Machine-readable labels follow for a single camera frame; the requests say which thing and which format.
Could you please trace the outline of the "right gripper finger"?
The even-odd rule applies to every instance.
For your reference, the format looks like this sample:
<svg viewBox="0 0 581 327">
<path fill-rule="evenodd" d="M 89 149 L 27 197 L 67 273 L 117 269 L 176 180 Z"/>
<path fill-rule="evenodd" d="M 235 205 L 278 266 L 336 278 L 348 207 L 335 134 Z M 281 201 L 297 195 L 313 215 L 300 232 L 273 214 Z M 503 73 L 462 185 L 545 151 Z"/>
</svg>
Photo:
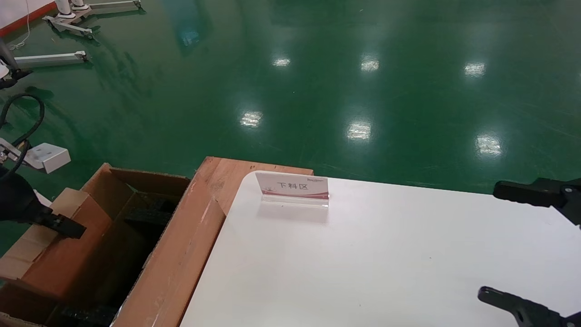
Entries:
<svg viewBox="0 0 581 327">
<path fill-rule="evenodd" d="M 563 317 L 560 313 L 537 302 L 492 287 L 481 287 L 478 291 L 478 299 L 513 315 L 519 327 L 579 327 L 581 325 L 580 312 Z"/>
<path fill-rule="evenodd" d="M 581 179 L 560 181 L 537 178 L 531 184 L 496 182 L 492 195 L 516 203 L 554 207 L 575 226 L 581 225 Z"/>
</svg>

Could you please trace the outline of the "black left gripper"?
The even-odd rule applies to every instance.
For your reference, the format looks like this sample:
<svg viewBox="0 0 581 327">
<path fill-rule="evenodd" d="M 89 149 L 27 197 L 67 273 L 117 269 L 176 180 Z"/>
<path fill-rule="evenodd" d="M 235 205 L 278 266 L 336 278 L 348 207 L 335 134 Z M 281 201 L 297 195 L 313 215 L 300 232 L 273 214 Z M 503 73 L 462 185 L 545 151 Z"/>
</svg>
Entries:
<svg viewBox="0 0 581 327">
<path fill-rule="evenodd" d="M 1 168 L 0 219 L 45 226 L 65 238 L 80 239 L 86 227 L 43 205 L 33 188 L 16 173 Z"/>
</svg>

